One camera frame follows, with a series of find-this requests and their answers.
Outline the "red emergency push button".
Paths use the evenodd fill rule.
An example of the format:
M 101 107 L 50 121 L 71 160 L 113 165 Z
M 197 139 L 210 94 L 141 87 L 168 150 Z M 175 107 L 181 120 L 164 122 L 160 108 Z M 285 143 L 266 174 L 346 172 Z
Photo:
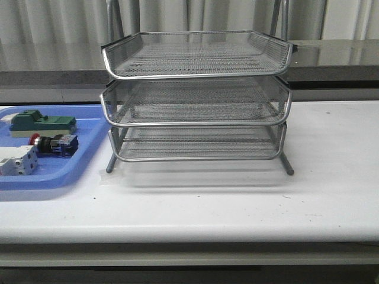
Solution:
M 78 137 L 73 134 L 57 134 L 53 137 L 46 137 L 34 133 L 28 143 L 35 146 L 40 154 L 60 157 L 72 157 L 79 147 Z

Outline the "silver mesh top tray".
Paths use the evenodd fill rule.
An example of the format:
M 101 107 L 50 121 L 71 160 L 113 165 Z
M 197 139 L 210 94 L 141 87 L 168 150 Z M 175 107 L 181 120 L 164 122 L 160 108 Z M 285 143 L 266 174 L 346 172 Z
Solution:
M 264 33 L 240 31 L 141 32 L 101 47 L 117 80 L 279 75 L 293 44 Z

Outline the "blue plastic tray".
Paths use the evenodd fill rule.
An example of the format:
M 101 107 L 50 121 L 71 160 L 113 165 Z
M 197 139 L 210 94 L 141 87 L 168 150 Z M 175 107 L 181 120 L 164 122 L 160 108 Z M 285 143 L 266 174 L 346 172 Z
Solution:
M 1 110 L 1 189 L 51 189 L 76 180 L 102 142 L 100 105 L 27 105 Z

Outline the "green electrical terminal block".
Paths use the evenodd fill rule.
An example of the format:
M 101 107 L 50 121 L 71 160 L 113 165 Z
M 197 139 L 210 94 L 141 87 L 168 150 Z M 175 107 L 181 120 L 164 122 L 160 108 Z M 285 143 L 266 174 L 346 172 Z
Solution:
M 26 110 L 15 115 L 9 131 L 12 137 L 30 137 L 73 134 L 76 132 L 76 118 L 71 116 L 43 115 L 39 110 Z

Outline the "white circuit breaker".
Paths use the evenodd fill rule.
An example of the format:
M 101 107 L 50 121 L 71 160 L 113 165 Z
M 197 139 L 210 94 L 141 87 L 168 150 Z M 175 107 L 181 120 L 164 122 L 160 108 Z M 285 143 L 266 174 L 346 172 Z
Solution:
M 34 146 L 1 147 L 1 176 L 31 175 L 37 167 Z

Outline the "small white component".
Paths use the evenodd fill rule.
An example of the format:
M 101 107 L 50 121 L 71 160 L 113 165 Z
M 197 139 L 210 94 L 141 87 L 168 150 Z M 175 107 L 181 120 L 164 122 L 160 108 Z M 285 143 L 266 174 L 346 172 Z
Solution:
M 0 119 L 0 122 L 1 123 L 5 123 L 5 124 L 8 124 L 8 125 L 11 125 L 12 124 L 12 120 L 13 118 L 18 115 L 18 113 L 13 113 L 13 114 L 9 114 L 9 115 L 5 115 L 3 116 L 1 119 Z

